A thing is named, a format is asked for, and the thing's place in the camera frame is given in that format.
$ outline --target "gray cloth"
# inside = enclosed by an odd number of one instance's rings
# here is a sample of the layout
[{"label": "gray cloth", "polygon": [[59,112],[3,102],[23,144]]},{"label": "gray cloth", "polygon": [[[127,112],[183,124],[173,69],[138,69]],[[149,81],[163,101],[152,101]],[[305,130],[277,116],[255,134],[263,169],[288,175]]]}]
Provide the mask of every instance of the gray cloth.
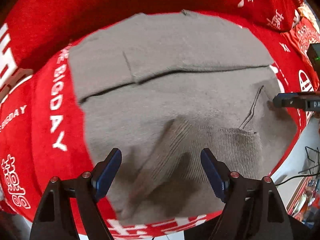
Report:
[{"label": "gray cloth", "polygon": [[123,153],[108,199],[124,225],[220,210],[201,149],[260,179],[295,135],[268,107],[280,92],[268,51],[218,17],[137,15],[87,37],[69,60],[93,162]]}]

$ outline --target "gray garment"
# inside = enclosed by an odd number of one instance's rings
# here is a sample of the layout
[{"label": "gray garment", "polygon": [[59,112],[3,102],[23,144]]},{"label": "gray garment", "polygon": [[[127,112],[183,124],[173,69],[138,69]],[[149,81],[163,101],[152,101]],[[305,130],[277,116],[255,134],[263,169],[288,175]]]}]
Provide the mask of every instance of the gray garment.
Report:
[{"label": "gray garment", "polygon": [[295,135],[268,108],[280,92],[268,51],[218,17],[137,15],[84,39],[69,62],[93,162],[123,153],[108,199],[124,225],[220,210],[201,149],[260,179]]}]

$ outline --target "black cable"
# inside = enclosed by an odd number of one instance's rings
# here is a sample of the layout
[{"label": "black cable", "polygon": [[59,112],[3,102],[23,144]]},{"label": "black cable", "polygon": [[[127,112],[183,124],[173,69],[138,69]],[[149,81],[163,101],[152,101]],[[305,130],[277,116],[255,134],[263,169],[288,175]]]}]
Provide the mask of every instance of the black cable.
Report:
[{"label": "black cable", "polygon": [[287,180],[285,180],[285,181],[283,181],[281,183],[275,184],[275,185],[276,186],[280,186],[280,185],[288,182],[290,179],[295,179],[295,178],[300,178],[300,177],[312,177],[312,176],[318,176],[318,175],[320,175],[320,172],[314,173],[314,174],[297,175],[297,176],[293,176],[293,177],[291,177],[291,178],[289,178],[289,179],[287,179]]}]

